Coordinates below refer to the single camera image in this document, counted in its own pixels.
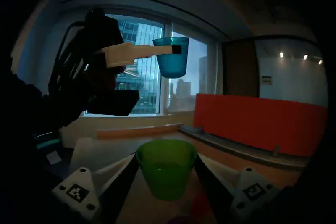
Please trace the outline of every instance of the plastic cup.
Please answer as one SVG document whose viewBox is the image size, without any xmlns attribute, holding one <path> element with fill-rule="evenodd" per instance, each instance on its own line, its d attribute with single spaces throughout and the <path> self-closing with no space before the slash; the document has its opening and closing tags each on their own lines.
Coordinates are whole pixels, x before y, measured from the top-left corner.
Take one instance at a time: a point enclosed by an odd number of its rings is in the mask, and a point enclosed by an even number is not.
<svg viewBox="0 0 336 224">
<path fill-rule="evenodd" d="M 180 45 L 181 54 L 157 55 L 162 77 L 175 79 L 186 74 L 186 62 L 188 59 L 189 38 L 187 37 L 163 37 L 153 40 L 154 45 Z"/>
<path fill-rule="evenodd" d="M 175 139 L 153 140 L 136 151 L 151 193 L 165 201 L 177 200 L 183 195 L 196 155 L 192 144 Z"/>
</svg>

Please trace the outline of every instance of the window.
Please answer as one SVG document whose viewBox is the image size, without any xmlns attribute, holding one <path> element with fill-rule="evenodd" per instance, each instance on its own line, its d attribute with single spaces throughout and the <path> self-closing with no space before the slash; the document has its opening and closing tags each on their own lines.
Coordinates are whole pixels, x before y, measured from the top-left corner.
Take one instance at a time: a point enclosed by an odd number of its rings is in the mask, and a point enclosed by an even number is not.
<svg viewBox="0 0 336 224">
<path fill-rule="evenodd" d="M 178 24 L 164 24 L 131 16 L 107 15 L 118 20 L 124 42 L 153 45 L 153 39 L 188 37 L 186 75 L 161 78 L 156 56 L 136 59 L 117 77 L 117 90 L 139 90 L 131 114 L 170 114 L 195 109 L 197 93 L 214 93 L 217 77 L 216 41 Z"/>
<path fill-rule="evenodd" d="M 153 45 L 153 39 L 161 38 L 163 24 L 129 16 L 107 15 L 118 20 L 124 42 L 134 45 Z M 159 113 L 161 76 L 156 56 L 136 59 L 126 66 L 128 73 L 117 77 L 118 90 L 139 90 L 140 99 L 131 114 Z"/>
<path fill-rule="evenodd" d="M 216 82 L 216 44 L 200 34 L 174 25 L 172 37 L 189 37 L 186 74 L 169 79 L 166 112 L 193 111 L 197 93 L 214 93 Z"/>
</svg>

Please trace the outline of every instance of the glass building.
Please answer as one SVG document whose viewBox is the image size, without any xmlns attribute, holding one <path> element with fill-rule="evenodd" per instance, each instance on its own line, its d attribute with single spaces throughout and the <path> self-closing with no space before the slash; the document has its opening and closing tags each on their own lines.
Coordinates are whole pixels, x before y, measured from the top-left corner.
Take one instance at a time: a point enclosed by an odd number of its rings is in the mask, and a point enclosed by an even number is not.
<svg viewBox="0 0 336 224">
<path fill-rule="evenodd" d="M 140 18 L 112 17 L 118 20 L 125 43 L 153 45 L 153 39 L 162 37 L 163 26 L 142 23 Z M 159 113 L 161 78 L 156 56 L 136 59 L 133 65 L 126 66 L 126 70 L 128 73 L 118 75 L 116 89 L 139 90 L 140 99 L 131 113 Z"/>
</svg>

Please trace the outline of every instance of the blue cup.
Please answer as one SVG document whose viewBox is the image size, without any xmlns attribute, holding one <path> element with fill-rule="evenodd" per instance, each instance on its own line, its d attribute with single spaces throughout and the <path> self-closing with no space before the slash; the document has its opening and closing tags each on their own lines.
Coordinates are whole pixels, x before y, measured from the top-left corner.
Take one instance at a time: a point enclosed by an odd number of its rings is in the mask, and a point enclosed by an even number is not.
<svg viewBox="0 0 336 224">
<path fill-rule="evenodd" d="M 161 76 L 168 79 L 181 78 L 186 74 L 186 62 L 188 58 L 189 38 L 187 37 L 163 37 L 153 40 L 154 45 L 180 45 L 181 54 L 157 55 Z"/>
</svg>

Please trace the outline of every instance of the red partition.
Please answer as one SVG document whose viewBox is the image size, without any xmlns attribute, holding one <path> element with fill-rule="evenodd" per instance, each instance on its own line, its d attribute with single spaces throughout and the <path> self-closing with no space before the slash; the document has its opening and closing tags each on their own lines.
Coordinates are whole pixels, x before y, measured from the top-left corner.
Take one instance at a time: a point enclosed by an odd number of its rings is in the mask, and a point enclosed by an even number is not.
<svg viewBox="0 0 336 224">
<path fill-rule="evenodd" d="M 194 127 L 265 150 L 311 156 L 326 128 L 327 109 L 306 103 L 197 94 Z"/>
</svg>

